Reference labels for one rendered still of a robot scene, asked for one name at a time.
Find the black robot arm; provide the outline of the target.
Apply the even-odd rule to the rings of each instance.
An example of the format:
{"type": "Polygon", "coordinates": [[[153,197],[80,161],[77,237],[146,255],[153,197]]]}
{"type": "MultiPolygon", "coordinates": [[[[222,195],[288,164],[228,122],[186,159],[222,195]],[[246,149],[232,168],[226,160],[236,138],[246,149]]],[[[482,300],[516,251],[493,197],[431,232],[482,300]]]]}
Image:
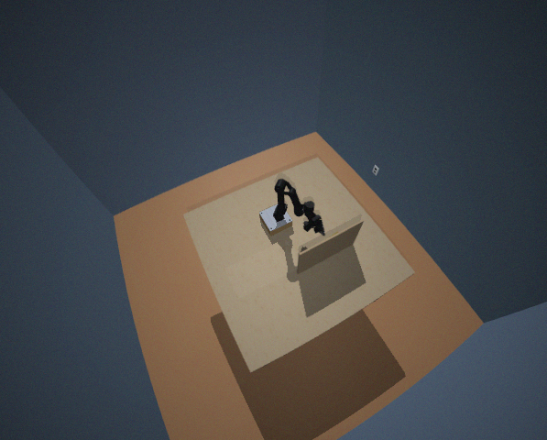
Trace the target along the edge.
{"type": "MultiPolygon", "coordinates": [[[[294,214],[296,216],[302,216],[303,214],[305,214],[305,216],[307,216],[308,218],[311,214],[314,214],[315,203],[313,201],[309,201],[307,203],[305,202],[304,204],[301,204],[299,197],[296,193],[296,189],[293,188],[288,181],[284,179],[278,179],[274,189],[275,192],[278,194],[278,205],[273,214],[277,222],[285,219],[283,215],[286,213],[288,208],[287,204],[284,203],[284,195],[288,195],[290,197],[294,206],[294,214]],[[286,185],[290,190],[289,192],[284,192],[286,185]]],[[[309,232],[311,228],[314,228],[314,226],[312,226],[312,221],[305,221],[303,228],[305,231],[309,232]]]]}

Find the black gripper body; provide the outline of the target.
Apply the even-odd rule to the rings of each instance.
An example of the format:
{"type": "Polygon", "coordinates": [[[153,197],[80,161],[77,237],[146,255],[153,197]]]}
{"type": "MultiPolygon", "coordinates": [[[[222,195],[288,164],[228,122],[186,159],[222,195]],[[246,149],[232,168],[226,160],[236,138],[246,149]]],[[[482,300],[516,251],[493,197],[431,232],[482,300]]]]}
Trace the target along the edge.
{"type": "MultiPolygon", "coordinates": [[[[320,219],[322,219],[322,217],[319,215],[319,214],[311,214],[309,217],[308,217],[309,220],[312,221],[312,226],[314,226],[314,224],[318,223],[319,221],[321,221],[320,219]]],[[[319,227],[315,227],[314,228],[314,232],[317,234],[318,232],[316,232],[315,230],[319,229],[319,227]]]]}

